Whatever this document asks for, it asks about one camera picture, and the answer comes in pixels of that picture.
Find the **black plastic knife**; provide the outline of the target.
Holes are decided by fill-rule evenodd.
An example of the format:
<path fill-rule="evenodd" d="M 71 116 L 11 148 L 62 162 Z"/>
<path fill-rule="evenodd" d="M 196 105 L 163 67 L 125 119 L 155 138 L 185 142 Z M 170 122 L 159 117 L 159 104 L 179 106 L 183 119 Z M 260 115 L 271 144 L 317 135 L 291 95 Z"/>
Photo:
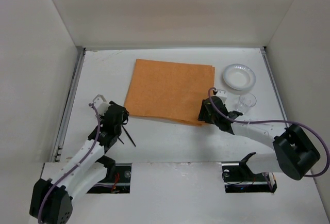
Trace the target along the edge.
<path fill-rule="evenodd" d="M 135 142 L 133 141 L 131 135 L 129 134 L 129 132 L 127 131 L 127 129 L 125 128 L 124 125 L 122 125 L 122 129 L 123 129 L 123 131 L 125 132 L 125 134 L 127 135 L 128 139 L 132 142 L 133 146 L 134 146 L 134 147 L 137 147 L 136 144 L 135 144 Z"/>

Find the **orange cloth placemat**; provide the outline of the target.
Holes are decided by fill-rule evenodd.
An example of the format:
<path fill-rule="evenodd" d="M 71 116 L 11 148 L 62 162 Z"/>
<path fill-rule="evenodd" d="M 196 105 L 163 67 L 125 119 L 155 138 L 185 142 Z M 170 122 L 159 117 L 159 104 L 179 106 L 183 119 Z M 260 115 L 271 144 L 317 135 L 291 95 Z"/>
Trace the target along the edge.
<path fill-rule="evenodd" d="M 132 116 L 201 126 L 201 102 L 214 77 L 211 65 L 137 59 L 124 106 Z"/>

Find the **clear drinking glass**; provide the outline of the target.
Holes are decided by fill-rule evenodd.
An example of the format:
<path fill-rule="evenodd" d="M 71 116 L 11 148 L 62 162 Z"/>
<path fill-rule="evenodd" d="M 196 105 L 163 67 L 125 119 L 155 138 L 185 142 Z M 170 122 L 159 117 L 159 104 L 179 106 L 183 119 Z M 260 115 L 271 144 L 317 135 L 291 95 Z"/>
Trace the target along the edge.
<path fill-rule="evenodd" d="M 257 103 L 256 97 L 251 93 L 242 94 L 238 98 L 236 111 L 246 114 Z"/>

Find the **white ceramic bowl plate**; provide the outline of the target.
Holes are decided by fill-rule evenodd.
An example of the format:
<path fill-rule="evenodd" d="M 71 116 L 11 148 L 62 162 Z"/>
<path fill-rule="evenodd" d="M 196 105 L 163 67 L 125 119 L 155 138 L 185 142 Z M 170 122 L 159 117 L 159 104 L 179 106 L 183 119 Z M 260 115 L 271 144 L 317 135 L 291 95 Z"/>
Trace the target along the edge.
<path fill-rule="evenodd" d="M 256 75 L 248 66 L 242 64 L 232 64 L 223 71 L 225 83 L 238 91 L 250 90 L 256 83 Z"/>

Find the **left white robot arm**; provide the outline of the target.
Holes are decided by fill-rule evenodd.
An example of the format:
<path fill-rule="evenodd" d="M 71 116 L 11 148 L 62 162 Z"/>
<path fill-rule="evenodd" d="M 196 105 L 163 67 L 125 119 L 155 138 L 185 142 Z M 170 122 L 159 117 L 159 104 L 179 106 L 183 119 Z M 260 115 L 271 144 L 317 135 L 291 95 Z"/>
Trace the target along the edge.
<path fill-rule="evenodd" d="M 115 160 L 106 153 L 120 139 L 129 112 L 113 101 L 95 100 L 89 106 L 97 119 L 95 129 L 57 174 L 33 187 L 29 214 L 38 223 L 67 223 L 79 198 L 94 187 L 114 190 L 120 180 Z"/>

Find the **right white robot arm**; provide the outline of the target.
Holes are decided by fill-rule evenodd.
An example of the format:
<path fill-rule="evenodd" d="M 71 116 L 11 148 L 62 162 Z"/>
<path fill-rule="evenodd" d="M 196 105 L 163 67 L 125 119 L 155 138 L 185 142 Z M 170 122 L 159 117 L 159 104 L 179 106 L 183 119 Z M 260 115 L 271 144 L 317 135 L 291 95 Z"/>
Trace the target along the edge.
<path fill-rule="evenodd" d="M 320 159 L 320 153 L 297 124 L 285 127 L 281 123 L 244 120 L 241 113 L 228 111 L 216 96 L 202 101 L 198 120 L 271 148 L 271 153 L 251 152 L 242 159 L 242 163 L 254 174 L 283 172 L 291 179 L 300 180 Z"/>

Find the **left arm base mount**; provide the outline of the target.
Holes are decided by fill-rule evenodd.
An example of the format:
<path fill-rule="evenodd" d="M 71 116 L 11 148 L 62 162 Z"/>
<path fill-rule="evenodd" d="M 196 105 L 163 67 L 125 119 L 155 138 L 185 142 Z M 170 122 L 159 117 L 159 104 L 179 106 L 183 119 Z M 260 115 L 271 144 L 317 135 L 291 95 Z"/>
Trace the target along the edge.
<path fill-rule="evenodd" d="M 115 160 L 103 156 L 97 160 L 106 169 L 104 179 L 96 183 L 88 194 L 129 194 L 132 164 L 118 164 Z"/>

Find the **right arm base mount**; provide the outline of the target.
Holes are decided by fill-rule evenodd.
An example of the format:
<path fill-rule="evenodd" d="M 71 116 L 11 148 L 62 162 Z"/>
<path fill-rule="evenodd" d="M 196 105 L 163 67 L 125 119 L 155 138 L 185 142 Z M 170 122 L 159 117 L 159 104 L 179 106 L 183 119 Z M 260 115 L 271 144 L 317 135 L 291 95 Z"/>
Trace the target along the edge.
<path fill-rule="evenodd" d="M 222 180 L 226 193 L 275 193 L 277 181 L 273 173 L 254 174 L 247 166 L 256 152 L 249 153 L 240 161 L 223 162 Z"/>

